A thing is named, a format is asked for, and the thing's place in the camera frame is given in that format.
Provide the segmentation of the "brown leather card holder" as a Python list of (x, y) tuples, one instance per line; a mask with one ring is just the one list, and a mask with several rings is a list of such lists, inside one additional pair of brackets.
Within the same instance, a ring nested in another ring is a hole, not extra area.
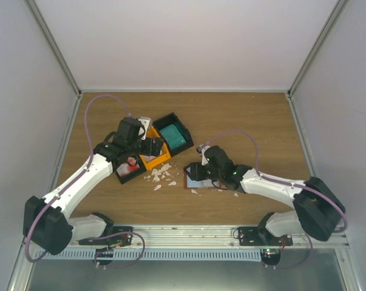
[(184, 188), (185, 189), (219, 189), (226, 190), (226, 188), (219, 181), (212, 181), (210, 179), (206, 179), (203, 181), (194, 181), (190, 179), (190, 177), (184, 173)]

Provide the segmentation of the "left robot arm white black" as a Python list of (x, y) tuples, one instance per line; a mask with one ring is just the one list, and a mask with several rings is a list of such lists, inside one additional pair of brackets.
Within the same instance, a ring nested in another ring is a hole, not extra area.
[(25, 255), (35, 243), (51, 255), (61, 253), (73, 241), (95, 239), (99, 244), (112, 242), (114, 230), (107, 219), (91, 214), (82, 218), (71, 215), (78, 204), (103, 179), (117, 171), (129, 158), (155, 156), (163, 146), (162, 138), (148, 137), (153, 121), (148, 117), (125, 117), (115, 132), (92, 149), (86, 162), (56, 189), (42, 198), (32, 196), (25, 203), (23, 234)]

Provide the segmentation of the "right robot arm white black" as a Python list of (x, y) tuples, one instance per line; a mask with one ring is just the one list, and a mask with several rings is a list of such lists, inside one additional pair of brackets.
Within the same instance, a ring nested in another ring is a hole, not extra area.
[(266, 175), (251, 166), (234, 164), (217, 145), (197, 151), (201, 161), (184, 168), (192, 181), (219, 182), (227, 190), (261, 195), (291, 207), (289, 212), (270, 212), (262, 218), (257, 236), (263, 245), (297, 233), (328, 241), (339, 223), (347, 223), (345, 207), (320, 178), (312, 176), (303, 181)]

